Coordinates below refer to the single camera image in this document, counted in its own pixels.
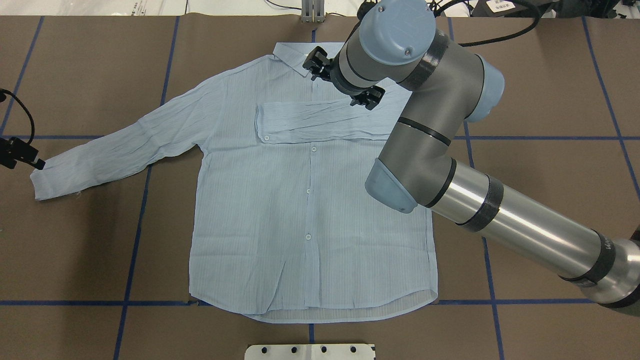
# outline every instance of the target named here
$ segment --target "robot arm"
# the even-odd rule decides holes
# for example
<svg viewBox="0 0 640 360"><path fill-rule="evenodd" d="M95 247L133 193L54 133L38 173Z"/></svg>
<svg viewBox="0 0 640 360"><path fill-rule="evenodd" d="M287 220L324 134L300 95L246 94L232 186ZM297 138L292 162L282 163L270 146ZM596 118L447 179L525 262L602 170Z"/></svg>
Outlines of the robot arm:
<svg viewBox="0 0 640 360"><path fill-rule="evenodd" d="M446 152L464 120L487 116L502 74L436 29L423 0L382 0L334 59L321 48L305 64L352 105L373 109L390 78L412 91L366 180L383 204L410 213L418 204L498 241L580 287L587 298L640 316L640 247L611 241L478 172Z"/></svg>

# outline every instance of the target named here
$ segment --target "blue joint cap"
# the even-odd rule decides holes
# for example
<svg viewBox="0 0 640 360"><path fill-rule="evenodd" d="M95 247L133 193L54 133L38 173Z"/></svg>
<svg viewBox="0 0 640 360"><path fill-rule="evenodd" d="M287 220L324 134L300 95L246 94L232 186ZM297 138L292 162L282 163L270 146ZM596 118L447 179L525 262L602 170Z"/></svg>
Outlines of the blue joint cap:
<svg viewBox="0 0 640 360"><path fill-rule="evenodd" d="M411 194L378 158L364 187L371 197L401 213L409 214L418 206Z"/></svg>
<svg viewBox="0 0 640 360"><path fill-rule="evenodd" d="M477 122L489 115L491 109L498 105L504 91L504 76L502 76L502 73L493 67L493 65L486 62L482 56L476 56L482 60L484 82L482 92L480 93L480 100L478 100L476 108L471 115L465 119L468 122Z"/></svg>
<svg viewBox="0 0 640 360"><path fill-rule="evenodd" d="M424 0L381 0L360 23L360 43L374 60L404 65L431 46L436 20Z"/></svg>

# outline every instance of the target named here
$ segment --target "button-up shirt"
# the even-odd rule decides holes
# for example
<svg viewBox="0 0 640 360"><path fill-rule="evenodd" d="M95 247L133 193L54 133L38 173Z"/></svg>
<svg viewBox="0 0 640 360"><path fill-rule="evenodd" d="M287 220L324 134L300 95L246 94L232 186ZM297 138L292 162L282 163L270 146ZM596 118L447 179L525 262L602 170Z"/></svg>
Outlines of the button-up shirt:
<svg viewBox="0 0 640 360"><path fill-rule="evenodd" d="M378 320L432 302L431 213L401 214L364 188L409 94L385 83L385 97L399 101L349 107L302 68L317 45L330 55L340 48L277 44L273 55L49 159L31 175L36 199L130 176L197 145L194 297L273 323Z"/></svg>

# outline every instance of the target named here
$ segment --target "black cable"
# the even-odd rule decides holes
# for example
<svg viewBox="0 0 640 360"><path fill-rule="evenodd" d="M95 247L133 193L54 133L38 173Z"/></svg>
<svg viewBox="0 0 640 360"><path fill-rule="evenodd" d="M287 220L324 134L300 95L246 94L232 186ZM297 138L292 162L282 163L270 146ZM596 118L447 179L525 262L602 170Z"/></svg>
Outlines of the black cable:
<svg viewBox="0 0 640 360"><path fill-rule="evenodd" d="M465 0L452 0L450 3L446 3L443 6L441 6L438 10L435 10L433 12L433 15L435 17L440 16L442 13L444 13L444 11L452 6L454 6L455 4L460 4L463 3ZM514 4L518 4L518 5L522 5L524 7L526 7L527 9L531 10L532 12L534 12L535 17L533 18L533 21L531 22L531 25L527 26L526 28L517 31L513 34L510 35L506 35L503 37L497 37L497 38L492 38L489 40L482 40L482 41L475 41L475 42L466 42L464 44L459 44L462 47L468 47L468 46L477 46L477 45L486 45L486 44L492 44L494 42L500 42L500 41L505 41L505 40L511 40L512 38L516 38L519 37L520 35L526 34L528 32L530 32L531 30L533 30L533 28L535 28L538 23L540 22L540 18L542 17L542 14L540 13L540 9L538 9L537 6L533 5L532 3L526 1L526 0L510 0L512 3Z"/></svg>
<svg viewBox="0 0 640 360"><path fill-rule="evenodd" d="M22 103L22 101L20 101L20 99L18 99L18 97L14 93L10 92L7 89L0 88L0 94L7 94L7 95L13 97L15 102L17 102L20 106L22 106L22 109L24 110L24 112L29 117L29 121L31 123L31 136L29 136L29 141L27 141L27 143L31 144L31 142L33 141L33 137L35 136L35 133L36 133L36 126L33 123L33 117L31 116L31 113L29 112L29 110L27 110L27 107Z"/></svg>
<svg viewBox="0 0 640 360"><path fill-rule="evenodd" d="M279 5L279 4L276 4L276 3L274 3L274 2L272 2L272 1L270 1L270 0L265 0L265 1L266 1L267 3L269 3L269 4L272 4L273 6L277 6L277 7L279 7L279 8L283 8L283 9L302 10L302 8L296 8L296 7L293 7L293 6L284 6L284 5Z"/></svg>

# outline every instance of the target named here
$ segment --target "black device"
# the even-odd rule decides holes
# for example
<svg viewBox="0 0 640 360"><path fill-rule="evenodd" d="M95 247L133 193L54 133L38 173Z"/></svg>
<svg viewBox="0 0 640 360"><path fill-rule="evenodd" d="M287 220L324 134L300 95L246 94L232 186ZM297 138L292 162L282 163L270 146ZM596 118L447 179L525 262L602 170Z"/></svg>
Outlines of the black device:
<svg viewBox="0 0 640 360"><path fill-rule="evenodd" d="M38 150L31 146L33 137L35 135L35 125L33 117L27 107L18 99L18 97L7 89L0 88L0 102L6 100L6 96L13 97L24 112L29 117L31 123L31 135L28 141L21 140L17 137L11 137L9 140L0 138L0 165L6 168L15 168L18 161L27 163L38 170L42 170L45 165L45 161L38 157Z"/></svg>

